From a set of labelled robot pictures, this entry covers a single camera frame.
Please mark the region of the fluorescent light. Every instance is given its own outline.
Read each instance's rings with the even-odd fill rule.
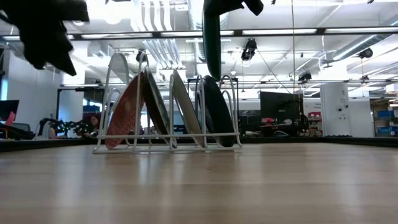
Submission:
[[[332,28],[326,29],[326,34],[340,34],[345,32],[361,33],[361,32],[394,32],[398,31],[398,27],[372,27],[372,28]]]
[[[181,31],[181,32],[161,32],[160,35],[162,37],[202,37],[203,32],[202,31]],[[226,35],[234,35],[233,30],[221,30],[220,31],[221,36],[226,36]]]
[[[100,50],[99,53],[100,53],[103,57],[107,56],[102,50]]]
[[[160,33],[162,37],[190,37],[190,36],[198,36],[201,37],[203,35],[202,31],[186,31],[186,32],[162,32]]]
[[[220,41],[221,42],[231,42],[232,40],[231,39],[221,39]],[[185,42],[186,43],[202,43],[203,39],[202,38],[200,38],[200,39],[188,39],[188,40],[185,40]]]
[[[145,37],[152,37],[151,33],[142,32],[142,33],[127,33],[127,34],[83,34],[81,35],[84,39],[113,39],[113,38],[133,38],[140,39]]]
[[[233,30],[221,30],[220,34],[223,35],[234,35],[234,31]]]
[[[294,29],[294,34],[314,34],[316,29]],[[293,34],[293,29],[244,30],[243,35]]]
[[[119,48],[118,51],[120,51],[120,52],[138,52],[138,49],[131,48],[131,47],[123,47],[123,48]]]
[[[63,87],[97,87],[99,84],[65,84]]]
[[[82,21],[73,21],[73,24],[76,25],[76,26],[82,26],[82,25],[84,25],[85,23],[82,22]]]
[[[3,39],[8,40],[8,41],[15,41],[15,40],[19,40],[19,36],[16,36],[16,35],[3,36]]]

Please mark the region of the white wire rack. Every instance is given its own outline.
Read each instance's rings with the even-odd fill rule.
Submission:
[[[144,59],[144,57],[146,57],[145,54],[142,54],[140,57],[140,62],[139,62],[139,67],[138,70],[142,71],[142,61]],[[106,76],[106,83],[105,83],[105,93],[108,92],[108,88],[109,88],[109,76],[111,74],[111,70],[112,70],[112,66],[114,61],[117,58],[121,58],[121,60],[123,61],[125,70],[126,70],[126,80],[130,80],[129,78],[129,67],[127,64],[127,60],[125,58],[125,56],[122,53],[115,53],[112,57],[111,57],[111,61],[109,63],[109,67],[108,67],[108,73]],[[196,88],[195,88],[195,109],[196,112],[198,113],[198,102],[200,102],[200,108],[201,108],[201,134],[174,134],[174,95],[173,95],[173,82],[174,82],[174,76],[171,75],[170,76],[170,83],[169,83],[169,90],[170,90],[170,106],[169,106],[169,113],[170,113],[170,125],[169,125],[169,133],[170,134],[150,134],[149,133],[149,128],[148,128],[148,133],[144,134],[144,135],[106,135],[107,130],[108,130],[108,124],[109,124],[109,117],[111,116],[111,114],[114,111],[114,108],[112,108],[112,110],[109,110],[108,108],[110,108],[110,103],[111,103],[111,98],[115,93],[118,93],[119,95],[121,94],[121,92],[119,90],[117,90],[116,88],[113,88],[108,96],[108,99],[106,99],[106,94],[104,94],[104,100],[103,100],[103,110],[101,112],[101,121],[99,126],[102,127],[99,129],[98,131],[98,142],[96,147],[93,150],[93,154],[107,154],[107,153],[126,153],[126,152],[130,152],[130,153],[140,153],[140,152],[192,152],[192,151],[225,151],[225,150],[234,150],[234,151],[239,151],[242,149],[242,144],[241,141],[239,139],[239,131],[238,131],[238,112],[236,110],[237,106],[236,106],[236,97],[235,97],[235,90],[234,90],[234,85],[233,85],[233,81],[231,79],[231,77],[229,77],[228,75],[223,76],[222,80],[227,80],[229,81],[229,83],[231,84],[232,87],[232,93],[233,93],[233,97],[231,99],[231,95],[229,94],[229,92],[227,92],[226,90],[223,91],[223,95],[227,94],[228,97],[228,101],[229,101],[229,112],[232,118],[232,122],[233,122],[233,128],[234,128],[234,132],[233,133],[206,133],[206,116],[205,116],[205,89],[204,89],[204,85],[203,85],[203,80],[201,78],[201,76],[198,76],[197,78],[197,83],[196,83]],[[137,100],[136,100],[136,108],[139,108],[139,102],[141,99],[141,92],[140,90],[140,85],[141,85],[141,79],[138,78],[138,83],[137,83]],[[140,127],[140,122],[141,122],[141,111],[140,110],[136,110],[136,123],[135,123],[135,129],[134,129],[134,133],[138,133],[139,131],[139,127]],[[148,114],[148,125],[150,124],[150,117]],[[207,143],[207,137],[217,137],[217,136],[236,136],[236,142],[237,144],[234,144],[232,147],[223,147],[220,146],[219,144],[210,144]],[[178,144],[175,141],[175,138],[182,138],[182,137],[203,137],[204,140],[204,147],[199,146],[197,143],[195,144]],[[118,138],[118,139],[125,139],[126,141],[126,145],[119,145],[118,147],[116,147],[115,149],[109,150],[106,148],[106,146],[101,145],[101,140],[103,139],[112,139],[112,138]],[[149,143],[148,144],[138,144],[137,140],[138,139],[143,139],[143,138],[147,138],[149,139]],[[156,138],[169,138],[170,141],[168,144],[153,144],[151,139],[156,139]],[[133,139],[134,143],[131,144],[129,143],[128,140]]]

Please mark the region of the computer monitor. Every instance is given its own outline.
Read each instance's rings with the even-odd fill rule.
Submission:
[[[260,99],[262,118],[276,119],[276,123],[283,123],[286,119],[292,122],[300,119],[300,105],[297,102],[299,95],[262,91]]]
[[[19,100],[1,100],[0,101],[0,121],[5,121],[11,112],[17,115]]]

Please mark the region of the red plate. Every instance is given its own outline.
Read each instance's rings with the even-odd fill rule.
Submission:
[[[141,72],[135,76],[123,94],[116,102],[115,110],[113,112],[111,122],[109,124],[108,132],[106,135],[127,135],[131,130],[136,128],[136,105],[137,105],[137,86],[138,77],[140,80],[140,95],[141,102],[139,103],[138,110],[141,112],[144,106],[144,99],[142,95],[142,87],[144,86],[144,73]],[[113,149],[118,146],[124,139],[105,139],[105,145],[108,149]]]

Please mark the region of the ceiling light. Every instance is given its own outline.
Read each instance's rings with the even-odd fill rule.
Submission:
[[[221,39],[221,42],[231,42],[231,39]],[[201,39],[188,39],[185,40],[186,43],[202,43],[203,42],[203,38]]]
[[[76,26],[82,26],[82,25],[84,25],[85,23],[82,22],[82,21],[73,21],[73,24],[76,25]]]
[[[295,34],[314,34],[316,29],[294,29]],[[243,35],[293,34],[293,29],[244,30]]]
[[[17,35],[3,36],[3,39],[8,41],[15,41],[19,40],[19,36]]]
[[[103,57],[106,56],[106,54],[105,54],[102,50],[100,50],[99,53],[100,53]]]
[[[371,28],[331,28],[326,29],[326,34],[340,34],[340,33],[363,33],[363,32],[395,32],[398,31],[398,27],[371,27]]]
[[[151,33],[127,33],[127,34],[83,34],[84,39],[142,39],[152,37]]]
[[[105,5],[104,12],[105,12],[104,15],[105,22],[107,22],[110,25],[118,24],[123,19],[123,15],[119,13],[119,8],[117,6],[117,3],[114,2],[113,0],[110,0]]]
[[[202,37],[202,31],[185,31],[185,32],[161,32],[162,37]]]
[[[131,48],[131,47],[123,47],[123,48],[119,48],[118,51],[120,51],[120,52],[138,52],[138,49]]]
[[[225,35],[234,35],[233,30],[221,30],[220,35],[225,36]]]
[[[100,84],[64,84],[63,87],[97,87]]]

